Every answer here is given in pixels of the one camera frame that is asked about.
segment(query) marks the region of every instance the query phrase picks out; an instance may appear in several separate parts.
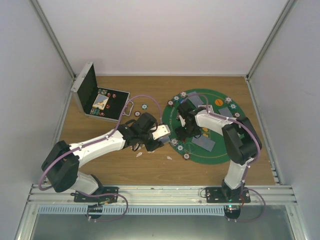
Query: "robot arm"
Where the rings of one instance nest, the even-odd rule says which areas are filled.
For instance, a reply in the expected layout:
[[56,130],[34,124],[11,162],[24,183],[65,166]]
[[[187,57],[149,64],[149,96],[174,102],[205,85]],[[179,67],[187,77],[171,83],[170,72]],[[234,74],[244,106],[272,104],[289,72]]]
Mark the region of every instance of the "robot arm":
[[101,186],[99,180],[93,175],[78,171],[80,167],[104,154],[127,147],[134,148],[140,144],[144,144],[147,151],[152,152],[162,147],[170,134],[168,126],[158,126],[157,120],[149,113],[142,114],[137,121],[130,120],[120,124],[111,135],[113,131],[84,142],[68,145],[65,141],[60,141],[54,145],[41,166],[43,171],[62,154],[78,149],[60,160],[47,173],[47,178],[57,193],[72,189],[86,194],[100,194],[101,192],[96,192]]
[[[239,196],[241,186],[249,163],[257,155],[257,146],[250,135],[230,118],[221,119],[207,113],[203,107],[192,107],[188,102],[181,103],[178,108],[179,118],[183,119],[180,126],[175,129],[177,138],[186,138],[201,135],[201,128],[210,129],[223,136],[227,154],[230,157],[228,173],[222,181],[222,192],[226,200]],[[260,149],[261,141],[258,138],[251,122],[247,117],[237,119],[245,125],[255,136]]]

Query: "open case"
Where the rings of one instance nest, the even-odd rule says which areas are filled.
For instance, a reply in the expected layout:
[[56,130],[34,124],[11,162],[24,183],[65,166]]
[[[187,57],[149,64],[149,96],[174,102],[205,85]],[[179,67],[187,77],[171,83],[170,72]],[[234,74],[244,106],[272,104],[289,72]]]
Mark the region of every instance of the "open case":
[[[71,91],[79,109],[85,115],[109,122],[119,120],[121,111],[130,96],[130,93],[126,91],[99,87],[93,62],[88,62],[84,66]],[[97,107],[100,104],[99,99],[104,100],[100,108]]]

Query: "case lid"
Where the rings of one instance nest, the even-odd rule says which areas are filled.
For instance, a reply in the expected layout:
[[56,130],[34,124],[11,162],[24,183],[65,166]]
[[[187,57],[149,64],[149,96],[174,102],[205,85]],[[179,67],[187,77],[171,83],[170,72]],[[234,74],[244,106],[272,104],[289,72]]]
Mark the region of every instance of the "case lid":
[[98,84],[93,62],[87,62],[71,88],[77,93],[82,109],[84,110],[92,93],[97,91]]

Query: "metal grille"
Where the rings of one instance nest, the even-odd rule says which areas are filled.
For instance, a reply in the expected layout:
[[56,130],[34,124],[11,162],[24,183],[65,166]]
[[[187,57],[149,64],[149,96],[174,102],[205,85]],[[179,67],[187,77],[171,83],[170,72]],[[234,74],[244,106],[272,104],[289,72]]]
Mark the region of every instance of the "metal grille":
[[[124,212],[124,205],[105,205],[97,215],[119,215]],[[86,205],[41,205],[39,214],[86,214]],[[215,215],[224,216],[223,206],[129,206],[127,215]]]

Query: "green mat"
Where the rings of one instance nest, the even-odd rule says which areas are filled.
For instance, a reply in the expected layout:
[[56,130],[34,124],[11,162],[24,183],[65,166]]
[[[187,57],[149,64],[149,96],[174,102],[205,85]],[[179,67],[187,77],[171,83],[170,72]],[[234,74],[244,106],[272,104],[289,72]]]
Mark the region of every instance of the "green mat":
[[[239,113],[240,116],[245,116],[245,113],[242,111],[240,106],[232,100],[231,103],[226,103],[226,95],[210,90],[210,89],[202,89],[202,88],[195,88],[185,91],[187,94],[196,92],[198,94],[203,94],[208,98],[209,105],[212,105],[213,111],[217,114],[219,114],[219,109],[223,109],[225,107],[228,107],[230,112],[235,115],[235,113]],[[177,107],[179,106],[180,102],[182,101],[182,97],[180,96],[180,93],[176,96],[173,96],[172,101],[174,102],[174,106],[166,106],[163,112],[163,122],[169,126],[171,134],[170,139],[177,139],[177,135],[175,133],[175,129],[179,126],[181,126],[181,122],[177,120]],[[200,97],[200,99],[204,102],[204,105],[206,104],[206,100],[204,97]],[[234,104],[236,106],[235,109],[231,109],[231,105]],[[215,142],[215,145],[212,149],[212,151],[208,151],[194,143],[192,143],[192,137],[186,139],[185,142],[178,141],[178,144],[176,146],[173,146],[173,149],[175,149],[181,156],[183,156],[185,153],[190,154],[190,160],[200,163],[200,164],[221,164],[225,163],[230,160],[229,156],[227,155],[224,138],[220,134],[211,131],[209,129],[203,128],[201,130],[202,135],[205,137],[210,138],[212,141]],[[178,146],[183,146],[183,150],[178,150]]]

